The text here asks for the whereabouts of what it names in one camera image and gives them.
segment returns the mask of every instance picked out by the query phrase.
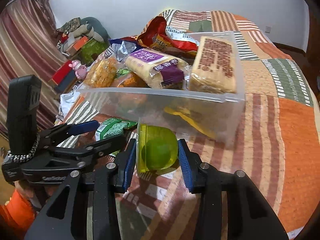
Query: orange box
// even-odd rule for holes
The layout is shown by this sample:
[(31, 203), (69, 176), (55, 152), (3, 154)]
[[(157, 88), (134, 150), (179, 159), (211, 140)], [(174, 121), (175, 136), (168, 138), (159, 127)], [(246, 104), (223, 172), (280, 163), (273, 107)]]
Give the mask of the orange box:
[(89, 41), (89, 39), (87, 38), (87, 36), (82, 37), (81, 39), (79, 39), (79, 41), (76, 41), (75, 44), (73, 44), (73, 46), (68, 50), (68, 53), (73, 56), (74, 54), (76, 54), (76, 52), (82, 48), (82, 46), (84, 44), (86, 44)]

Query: yellow-green plastic cup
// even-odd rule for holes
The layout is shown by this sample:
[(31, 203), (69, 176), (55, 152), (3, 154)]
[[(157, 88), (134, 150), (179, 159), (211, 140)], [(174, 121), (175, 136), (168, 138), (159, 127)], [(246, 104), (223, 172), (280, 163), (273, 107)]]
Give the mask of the yellow-green plastic cup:
[(137, 172), (163, 170), (177, 160), (178, 141), (168, 128), (142, 123), (137, 142)]

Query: baseboard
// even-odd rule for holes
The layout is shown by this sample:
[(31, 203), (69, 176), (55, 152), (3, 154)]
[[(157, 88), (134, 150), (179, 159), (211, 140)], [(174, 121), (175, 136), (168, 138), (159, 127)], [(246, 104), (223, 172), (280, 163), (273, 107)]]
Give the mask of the baseboard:
[(300, 53), (300, 54), (302, 54), (303, 56), (306, 55), (306, 53), (304, 52), (303, 49), (298, 49), (298, 48), (295, 48), (295, 47), (292, 47), (292, 46), (289, 46), (289, 45), (285, 45), (285, 44), (281, 44), (281, 43), (276, 43), (276, 42), (274, 42), (273, 44), (274, 44), (278, 49), (286, 49), (286, 50), (289, 50), (289, 51), (293, 51), (293, 52)]

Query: stuffed animal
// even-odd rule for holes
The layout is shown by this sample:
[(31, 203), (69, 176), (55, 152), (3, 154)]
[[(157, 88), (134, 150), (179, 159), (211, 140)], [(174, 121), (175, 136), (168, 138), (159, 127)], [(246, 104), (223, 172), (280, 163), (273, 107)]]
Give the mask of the stuffed animal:
[(73, 60), (72, 64), (69, 64), (69, 67), (76, 72), (76, 77), (78, 79), (85, 79), (87, 76), (87, 67), (82, 65), (80, 60)]

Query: wall outlet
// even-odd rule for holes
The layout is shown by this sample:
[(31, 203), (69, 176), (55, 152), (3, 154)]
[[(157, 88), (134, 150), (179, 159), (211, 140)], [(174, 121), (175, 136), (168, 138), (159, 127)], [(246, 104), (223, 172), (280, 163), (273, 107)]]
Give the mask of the wall outlet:
[(270, 33), (271, 32), (271, 27), (266, 26), (266, 33)]

